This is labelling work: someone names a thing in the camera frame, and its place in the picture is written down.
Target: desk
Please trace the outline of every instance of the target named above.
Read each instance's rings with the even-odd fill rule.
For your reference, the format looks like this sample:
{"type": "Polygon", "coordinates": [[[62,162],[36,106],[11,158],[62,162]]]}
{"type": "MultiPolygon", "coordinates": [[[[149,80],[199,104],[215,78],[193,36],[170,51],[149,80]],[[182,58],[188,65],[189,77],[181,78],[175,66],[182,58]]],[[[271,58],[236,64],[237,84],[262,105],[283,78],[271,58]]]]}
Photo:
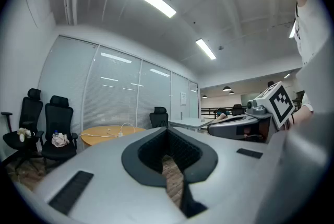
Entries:
{"type": "MultiPolygon", "coordinates": [[[[85,129],[81,132],[81,134],[90,134],[90,135],[99,135],[99,136],[109,136],[107,134],[108,128],[110,128],[109,133],[111,135],[118,136],[119,132],[121,131],[121,126],[96,126],[85,129]]],[[[123,126],[122,132],[123,136],[131,135],[133,133],[142,132],[146,129],[132,126],[123,126]]],[[[102,137],[91,137],[91,136],[81,136],[81,140],[88,146],[92,146],[97,143],[106,142],[107,140],[115,139],[117,137],[109,137],[109,138],[102,138],[102,137]]]]}
{"type": "Polygon", "coordinates": [[[204,119],[204,122],[201,122],[201,119],[199,118],[190,118],[190,117],[185,117],[182,120],[177,119],[177,120],[170,120],[169,123],[171,126],[180,126],[186,129],[194,129],[195,132],[198,132],[198,130],[210,124],[213,121],[213,119],[204,119]]]}

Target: white cable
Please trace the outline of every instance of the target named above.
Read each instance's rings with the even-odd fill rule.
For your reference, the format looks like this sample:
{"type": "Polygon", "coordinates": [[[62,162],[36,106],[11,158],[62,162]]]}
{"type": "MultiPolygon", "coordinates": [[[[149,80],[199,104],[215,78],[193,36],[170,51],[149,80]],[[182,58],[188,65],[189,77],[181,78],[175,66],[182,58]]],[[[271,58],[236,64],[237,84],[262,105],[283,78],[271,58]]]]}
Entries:
{"type": "Polygon", "coordinates": [[[122,132],[122,128],[123,128],[123,126],[125,125],[125,124],[129,124],[129,125],[131,125],[132,126],[132,124],[131,123],[124,123],[122,126],[121,126],[121,133],[123,133],[122,132]]]}
{"type": "Polygon", "coordinates": [[[101,137],[101,138],[110,138],[110,137],[117,138],[118,137],[118,136],[114,136],[114,135],[111,135],[111,136],[100,136],[100,135],[91,135],[91,134],[87,134],[87,133],[80,134],[79,137],[80,136],[101,137]]]}

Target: white shirt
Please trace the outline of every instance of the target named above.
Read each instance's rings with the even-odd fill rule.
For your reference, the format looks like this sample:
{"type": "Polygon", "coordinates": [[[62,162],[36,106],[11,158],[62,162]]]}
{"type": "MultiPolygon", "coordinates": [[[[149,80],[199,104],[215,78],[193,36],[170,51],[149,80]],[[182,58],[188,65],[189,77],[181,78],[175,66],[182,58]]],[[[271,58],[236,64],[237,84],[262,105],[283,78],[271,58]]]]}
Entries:
{"type": "MultiPolygon", "coordinates": [[[[294,38],[304,66],[325,44],[332,32],[332,25],[322,0],[306,0],[302,7],[296,5],[295,18],[294,38]]],[[[306,94],[302,105],[313,111],[306,94]]]]}

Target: black chair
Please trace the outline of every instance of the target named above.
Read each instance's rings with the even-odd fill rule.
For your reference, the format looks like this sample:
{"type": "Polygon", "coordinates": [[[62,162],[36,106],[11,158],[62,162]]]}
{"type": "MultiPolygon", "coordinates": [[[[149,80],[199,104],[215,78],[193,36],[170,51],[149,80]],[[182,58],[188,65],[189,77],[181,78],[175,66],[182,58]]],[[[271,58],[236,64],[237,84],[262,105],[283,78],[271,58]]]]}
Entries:
{"type": "Polygon", "coordinates": [[[154,113],[150,113],[152,128],[168,127],[168,114],[165,107],[154,107],[154,113]]]}
{"type": "Polygon", "coordinates": [[[232,115],[241,115],[245,113],[245,109],[242,107],[241,104],[235,104],[233,108],[231,109],[232,115]]]}
{"type": "Polygon", "coordinates": [[[19,127],[23,127],[31,131],[31,138],[25,138],[24,142],[20,141],[17,131],[11,130],[9,116],[12,115],[12,113],[1,112],[1,114],[5,115],[7,118],[7,124],[10,131],[10,133],[3,136],[3,139],[9,147],[18,150],[16,153],[5,159],[2,164],[6,166],[17,157],[21,157],[21,160],[15,167],[15,171],[25,161],[29,161],[29,163],[38,171],[30,159],[41,158],[41,156],[34,153],[36,151],[36,142],[38,141],[38,138],[43,135],[43,131],[38,132],[37,130],[38,117],[40,116],[43,108],[43,102],[40,101],[40,93],[41,91],[39,89],[29,89],[28,96],[24,97],[22,101],[19,127]]]}
{"type": "Polygon", "coordinates": [[[46,142],[43,144],[42,139],[42,157],[58,161],[52,165],[46,166],[46,160],[44,159],[45,168],[55,167],[66,160],[72,158],[77,154],[77,138],[76,133],[71,133],[71,120],[73,116],[73,109],[68,106],[68,99],[52,96],[50,103],[45,105],[45,118],[46,118],[46,142]],[[52,144],[52,135],[55,131],[67,135],[69,144],[57,148],[52,144]]]}

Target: black slot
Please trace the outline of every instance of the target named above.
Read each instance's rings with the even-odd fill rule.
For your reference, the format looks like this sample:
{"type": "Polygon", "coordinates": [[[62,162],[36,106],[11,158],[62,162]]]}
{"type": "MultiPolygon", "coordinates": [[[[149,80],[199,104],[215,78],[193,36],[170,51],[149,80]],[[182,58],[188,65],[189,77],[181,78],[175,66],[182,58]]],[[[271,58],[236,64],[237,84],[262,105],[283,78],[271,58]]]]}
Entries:
{"type": "Polygon", "coordinates": [[[244,148],[240,148],[238,151],[236,151],[238,154],[242,154],[242,155],[247,155],[250,157],[254,157],[256,159],[260,159],[261,156],[263,155],[262,152],[258,152],[258,151],[251,151],[251,150],[247,150],[244,148]]]}
{"type": "Polygon", "coordinates": [[[52,198],[49,205],[67,215],[94,175],[79,171],[52,198]]]}

